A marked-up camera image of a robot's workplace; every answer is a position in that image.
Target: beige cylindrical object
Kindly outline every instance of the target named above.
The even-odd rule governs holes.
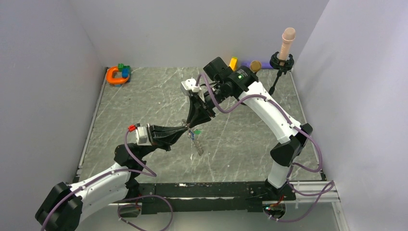
[[[279,59],[286,60],[289,55],[289,50],[291,48],[292,42],[296,37],[296,31],[292,27],[288,27],[282,34],[282,47],[279,52]]]
[[[249,69],[251,69],[251,71],[256,73],[256,72],[258,72],[258,71],[260,71],[262,69],[262,64],[261,64],[260,61],[254,60],[249,65]]]

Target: red connector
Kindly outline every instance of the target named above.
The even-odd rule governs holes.
[[[137,128],[138,128],[138,127],[135,126],[134,124],[132,124],[132,125],[130,125],[130,126],[128,127],[129,132],[133,132],[133,131],[136,130]]]

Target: table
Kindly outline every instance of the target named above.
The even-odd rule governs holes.
[[[124,143],[124,134],[131,124],[147,123],[160,126],[180,126],[188,115],[189,101],[180,91],[180,83],[196,78],[198,67],[142,67],[132,70],[131,81],[121,87],[106,83],[86,147],[80,180],[87,179],[114,161],[114,150]],[[268,90],[276,70],[257,73]],[[280,77],[273,98],[292,117],[305,123],[301,105],[288,73]],[[234,98],[221,106],[228,108]],[[171,146],[171,151],[156,150],[147,155],[147,166],[157,173],[156,178],[140,175],[139,183],[231,182],[264,181],[270,172],[269,151],[278,143],[266,124],[247,106],[240,105],[230,114],[217,109],[216,117],[197,126],[198,140],[204,148],[199,156],[187,134]],[[128,142],[135,142],[129,135]],[[317,159],[310,142],[297,162],[316,168]],[[291,180],[322,180],[319,173],[296,167]]]

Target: black clamp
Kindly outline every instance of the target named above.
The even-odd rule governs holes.
[[[269,61],[270,66],[273,69],[278,70],[278,73],[276,74],[275,82],[273,83],[272,87],[270,87],[269,92],[268,92],[270,95],[272,95],[273,92],[275,91],[275,86],[278,83],[279,77],[281,77],[282,74],[286,74],[287,71],[290,71],[294,64],[293,56],[291,54],[289,54],[288,60],[278,59],[278,54],[279,54],[278,51],[274,53],[271,56],[270,61]]]

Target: robotic arm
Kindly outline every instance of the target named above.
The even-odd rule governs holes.
[[[312,127],[309,124],[301,125],[291,118],[248,67],[241,66],[233,71],[217,57],[204,67],[204,71],[213,81],[210,86],[204,76],[206,92],[199,86],[199,79],[188,79],[180,86],[190,99],[186,126],[171,128],[148,124],[142,127],[137,124],[129,127],[127,134],[135,130],[137,142],[128,144],[125,137],[125,143],[115,149],[114,165],[87,180],[71,185],[61,182],[53,187],[36,213],[37,221],[43,225],[42,230],[74,231],[92,213],[127,198],[129,194],[134,195],[139,188],[135,180],[139,174],[156,176],[146,167],[146,161],[141,161],[144,156],[158,148],[170,151],[170,146],[185,131],[215,117],[215,107],[228,113],[243,101],[268,125],[279,141],[270,151],[273,163],[265,185],[270,193],[282,195],[287,186],[290,166],[307,141],[304,134],[310,135]],[[230,111],[225,111],[218,104],[228,97],[236,98],[238,103]]]

